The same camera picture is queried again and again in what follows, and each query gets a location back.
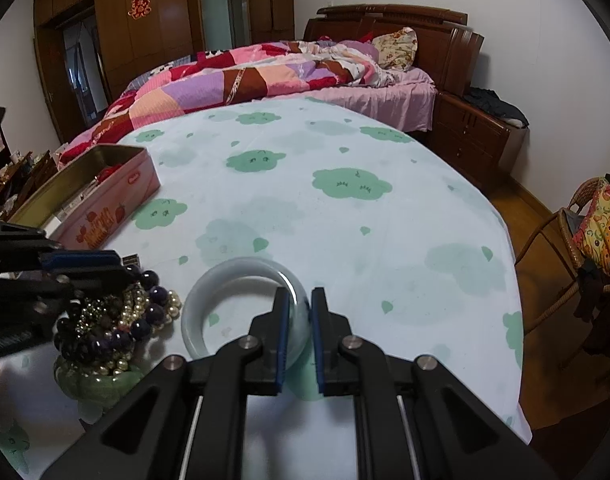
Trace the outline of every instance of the baseboard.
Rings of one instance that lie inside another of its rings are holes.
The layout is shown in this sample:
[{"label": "baseboard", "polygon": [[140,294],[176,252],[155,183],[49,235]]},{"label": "baseboard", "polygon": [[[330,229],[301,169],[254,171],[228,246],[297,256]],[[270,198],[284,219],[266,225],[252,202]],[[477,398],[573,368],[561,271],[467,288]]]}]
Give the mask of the baseboard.
[{"label": "baseboard", "polygon": [[507,177],[507,185],[521,198],[523,199],[527,205],[529,205],[539,216],[542,216],[543,219],[549,218],[552,215],[552,212],[543,204],[540,200],[538,200],[535,196],[533,196],[529,191],[527,191],[520,183],[516,182],[511,176]]}]

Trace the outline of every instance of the floor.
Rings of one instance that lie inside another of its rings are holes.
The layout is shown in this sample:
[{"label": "floor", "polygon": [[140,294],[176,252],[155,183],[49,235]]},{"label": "floor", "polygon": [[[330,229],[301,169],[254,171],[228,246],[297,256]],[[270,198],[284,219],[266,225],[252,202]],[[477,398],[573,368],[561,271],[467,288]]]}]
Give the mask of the floor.
[{"label": "floor", "polygon": [[[508,225],[518,254],[542,222],[542,216],[508,186],[493,192],[489,199]],[[547,234],[565,254],[555,222]],[[570,283],[565,267],[540,236],[518,264],[517,276],[524,319],[537,318]],[[579,347],[590,329],[573,316],[577,303],[578,297],[572,298],[525,338],[520,405],[534,430],[555,424],[610,396],[608,382],[595,382],[598,375],[610,368],[609,359],[581,352],[567,368],[559,368],[559,363]]]}]

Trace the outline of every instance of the wooden wardrobe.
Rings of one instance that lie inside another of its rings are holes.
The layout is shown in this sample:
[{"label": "wooden wardrobe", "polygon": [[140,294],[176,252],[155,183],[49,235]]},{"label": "wooden wardrobe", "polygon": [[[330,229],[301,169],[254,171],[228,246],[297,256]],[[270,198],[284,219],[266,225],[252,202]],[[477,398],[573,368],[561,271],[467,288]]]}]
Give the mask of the wooden wardrobe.
[{"label": "wooden wardrobe", "polygon": [[[130,14],[133,5],[142,2],[148,2],[147,13],[137,17]],[[72,108],[75,99],[62,88],[67,81],[64,46],[58,44],[57,34],[49,31],[58,30],[90,9],[98,24],[99,62],[109,102],[137,76],[204,50],[200,0],[34,0],[38,68],[54,126],[63,142],[84,128]],[[252,43],[294,38],[293,0],[247,0],[247,9]],[[46,40],[56,43],[41,44]],[[63,118],[66,110],[69,117]]]}]

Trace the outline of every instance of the wooden nightstand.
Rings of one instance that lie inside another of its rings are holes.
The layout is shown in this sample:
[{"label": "wooden nightstand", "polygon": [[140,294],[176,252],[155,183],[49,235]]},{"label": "wooden nightstand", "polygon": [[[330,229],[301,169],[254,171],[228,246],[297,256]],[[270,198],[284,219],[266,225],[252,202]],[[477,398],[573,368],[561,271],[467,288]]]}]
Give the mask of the wooden nightstand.
[{"label": "wooden nightstand", "polygon": [[427,146],[483,192],[512,170],[528,128],[514,128],[447,93],[436,96]]}]

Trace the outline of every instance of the wooden headboard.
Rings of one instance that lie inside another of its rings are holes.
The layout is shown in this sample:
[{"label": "wooden headboard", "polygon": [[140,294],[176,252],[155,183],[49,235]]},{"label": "wooden headboard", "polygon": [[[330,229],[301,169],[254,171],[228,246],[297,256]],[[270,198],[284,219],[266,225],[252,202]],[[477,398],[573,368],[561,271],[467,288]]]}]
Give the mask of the wooden headboard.
[{"label": "wooden headboard", "polygon": [[414,61],[434,80],[436,88],[462,97],[484,38],[469,30],[467,15],[454,10],[408,5],[349,5],[318,9],[322,18],[307,22],[305,41],[321,36],[358,40],[368,32],[389,34],[408,26],[418,35]]}]

